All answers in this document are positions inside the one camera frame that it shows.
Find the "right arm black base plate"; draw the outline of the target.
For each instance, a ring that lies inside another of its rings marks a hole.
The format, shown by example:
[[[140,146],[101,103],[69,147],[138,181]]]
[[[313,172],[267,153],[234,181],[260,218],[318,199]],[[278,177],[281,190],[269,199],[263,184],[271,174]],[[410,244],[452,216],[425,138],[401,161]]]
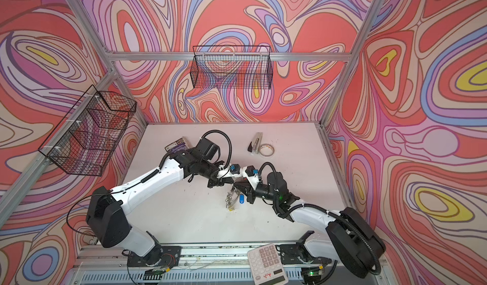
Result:
[[[323,257],[313,257],[304,249],[303,245],[294,244],[279,244],[276,245],[276,250],[280,255],[281,262],[285,265],[318,265],[327,266],[333,260]]]

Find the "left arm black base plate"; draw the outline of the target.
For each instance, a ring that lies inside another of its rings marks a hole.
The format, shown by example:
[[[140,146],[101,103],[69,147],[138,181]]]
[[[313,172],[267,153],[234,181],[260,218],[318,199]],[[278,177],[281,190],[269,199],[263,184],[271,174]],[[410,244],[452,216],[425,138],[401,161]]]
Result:
[[[155,247],[148,255],[140,257],[130,252],[128,255],[128,267],[175,267],[179,265],[181,258],[181,246]]]

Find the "large keyring with coloured keys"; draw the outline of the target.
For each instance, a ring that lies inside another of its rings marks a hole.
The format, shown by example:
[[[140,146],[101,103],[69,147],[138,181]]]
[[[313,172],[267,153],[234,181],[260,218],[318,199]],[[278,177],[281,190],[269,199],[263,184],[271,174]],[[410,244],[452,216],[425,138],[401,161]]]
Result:
[[[243,204],[244,201],[245,196],[243,193],[233,186],[227,193],[227,197],[225,199],[225,208],[228,211],[234,211],[236,204]]]

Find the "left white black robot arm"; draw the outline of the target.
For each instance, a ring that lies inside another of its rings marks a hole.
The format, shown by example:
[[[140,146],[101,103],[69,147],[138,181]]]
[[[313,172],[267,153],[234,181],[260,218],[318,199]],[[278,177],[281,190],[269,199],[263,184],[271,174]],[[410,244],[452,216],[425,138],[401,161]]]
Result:
[[[208,139],[211,134],[222,135],[228,143],[226,162],[212,163],[219,151]],[[158,167],[131,182],[107,189],[97,188],[90,197],[86,223],[104,248],[124,248],[155,265],[162,258],[160,243],[148,232],[131,225],[128,215],[150,197],[187,177],[205,177],[211,183],[219,182],[219,172],[230,170],[232,142],[221,130],[206,132],[194,148],[166,153]]]

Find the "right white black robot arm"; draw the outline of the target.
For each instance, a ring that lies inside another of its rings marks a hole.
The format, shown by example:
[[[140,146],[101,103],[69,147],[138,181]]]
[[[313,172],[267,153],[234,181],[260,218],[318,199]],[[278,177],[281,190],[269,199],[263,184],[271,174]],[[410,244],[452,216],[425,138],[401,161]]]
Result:
[[[381,274],[385,244],[355,209],[333,211],[307,203],[289,191],[284,176],[271,163],[263,167],[271,169],[265,181],[262,168],[231,165],[233,185],[249,203],[262,199],[269,202],[277,217],[311,227],[296,243],[296,258],[303,262],[338,260],[360,278]]]

